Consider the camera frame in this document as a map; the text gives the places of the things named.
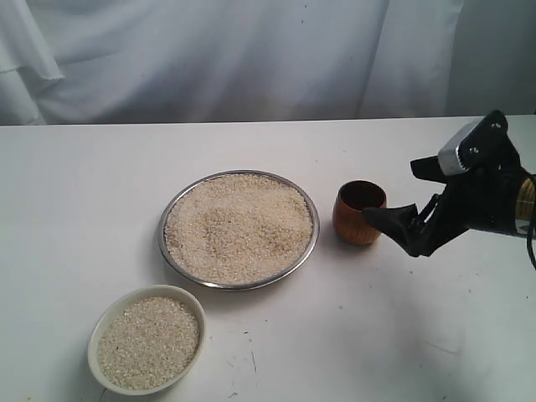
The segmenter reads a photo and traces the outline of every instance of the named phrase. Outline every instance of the wooden cup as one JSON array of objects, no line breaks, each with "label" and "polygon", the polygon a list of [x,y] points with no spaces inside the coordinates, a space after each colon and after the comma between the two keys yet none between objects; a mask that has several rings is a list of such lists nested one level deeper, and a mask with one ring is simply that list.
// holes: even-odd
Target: wooden cup
[{"label": "wooden cup", "polygon": [[352,245],[370,245],[381,234],[369,226],[363,208],[385,208],[385,191],[371,182],[356,180],[344,184],[333,207],[333,228],[338,238]]}]

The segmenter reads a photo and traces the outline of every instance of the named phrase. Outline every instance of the stainless steel plate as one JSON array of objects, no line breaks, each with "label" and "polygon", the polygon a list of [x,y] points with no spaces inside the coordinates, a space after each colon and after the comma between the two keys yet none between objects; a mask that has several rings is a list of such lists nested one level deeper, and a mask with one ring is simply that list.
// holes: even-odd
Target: stainless steel plate
[{"label": "stainless steel plate", "polygon": [[[184,197],[188,192],[190,192],[193,188],[198,186],[201,183],[208,182],[209,180],[212,180],[214,178],[221,178],[223,176],[227,175],[235,175],[235,174],[254,174],[259,176],[264,176],[267,178],[270,178],[272,180],[276,180],[277,182],[284,183],[289,187],[295,188],[298,193],[302,195],[302,197],[305,199],[307,209],[309,209],[309,214],[311,215],[311,221],[312,221],[312,233],[311,233],[311,239],[309,240],[309,244],[307,245],[307,248],[303,251],[301,256],[290,266],[285,268],[285,270],[279,272],[276,275],[270,276],[268,278],[265,278],[261,281],[251,282],[251,283],[245,283],[245,284],[239,284],[239,285],[233,285],[233,284],[221,284],[221,283],[212,283],[204,281],[201,278],[198,278],[196,276],[193,276],[192,274],[186,272],[177,262],[171,257],[171,255],[168,252],[168,248],[166,246],[166,240],[164,238],[164,227],[168,221],[168,215],[175,203]],[[210,176],[207,176],[206,178],[202,178],[198,180],[197,182],[190,184],[187,186],[183,191],[181,191],[179,194],[177,194],[171,202],[167,205],[166,209],[164,210],[162,217],[160,218],[160,223],[158,224],[158,246],[160,247],[160,251],[162,252],[162,255],[164,259],[168,262],[168,264],[179,274],[186,277],[187,279],[198,283],[199,285],[204,285],[208,287],[213,287],[216,289],[226,290],[226,291],[246,291],[249,289],[256,289],[258,287],[263,287],[266,285],[270,285],[271,283],[280,280],[281,278],[284,278],[285,276],[289,275],[291,272],[293,272],[298,266],[303,264],[303,262],[307,259],[307,257],[311,254],[312,249],[315,247],[315,244],[317,243],[318,234],[320,233],[320,220],[318,218],[318,212],[315,208],[314,203],[309,198],[309,196],[303,191],[301,188],[296,186],[293,182],[290,180],[287,180],[286,178],[282,178],[281,176],[277,176],[272,173],[266,173],[266,172],[259,172],[256,170],[233,170],[228,172],[222,172],[222,173],[216,173],[212,174]]]}]

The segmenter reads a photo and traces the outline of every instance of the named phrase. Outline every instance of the white curtain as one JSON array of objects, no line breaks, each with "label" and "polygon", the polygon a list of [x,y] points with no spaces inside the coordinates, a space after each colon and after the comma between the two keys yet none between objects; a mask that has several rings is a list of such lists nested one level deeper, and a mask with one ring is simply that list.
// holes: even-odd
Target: white curtain
[{"label": "white curtain", "polygon": [[485,113],[448,104],[479,1],[2,0],[0,124]]}]

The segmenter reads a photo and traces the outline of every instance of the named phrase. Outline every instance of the uncooked rice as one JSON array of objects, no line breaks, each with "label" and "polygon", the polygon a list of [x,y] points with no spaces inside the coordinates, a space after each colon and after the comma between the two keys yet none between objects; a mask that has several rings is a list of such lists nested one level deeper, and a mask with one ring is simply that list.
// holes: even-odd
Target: uncooked rice
[{"label": "uncooked rice", "polygon": [[292,265],[312,235],[312,219],[294,188],[257,174],[201,183],[171,209],[167,250],[186,272],[220,285],[249,284]]},{"label": "uncooked rice", "polygon": [[105,330],[97,358],[113,384],[153,389],[180,374],[198,344],[199,324],[187,306],[168,297],[149,297],[126,308]]}]

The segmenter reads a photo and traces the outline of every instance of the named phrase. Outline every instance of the white table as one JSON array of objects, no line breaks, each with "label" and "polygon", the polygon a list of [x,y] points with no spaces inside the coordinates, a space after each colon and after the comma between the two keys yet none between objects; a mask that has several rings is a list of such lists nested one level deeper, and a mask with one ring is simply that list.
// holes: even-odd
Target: white table
[{"label": "white table", "polygon": [[[351,179],[422,208],[441,185],[413,178],[410,160],[470,120],[0,127],[2,401],[535,400],[536,272],[523,240],[469,232],[414,259],[385,236],[356,250],[332,232]],[[536,116],[509,120],[536,171]],[[236,168],[302,186],[322,231],[285,280],[222,293],[172,273],[155,230],[175,193]],[[118,297],[162,283],[204,305],[200,360],[167,393],[103,394],[85,358],[93,325]]]}]

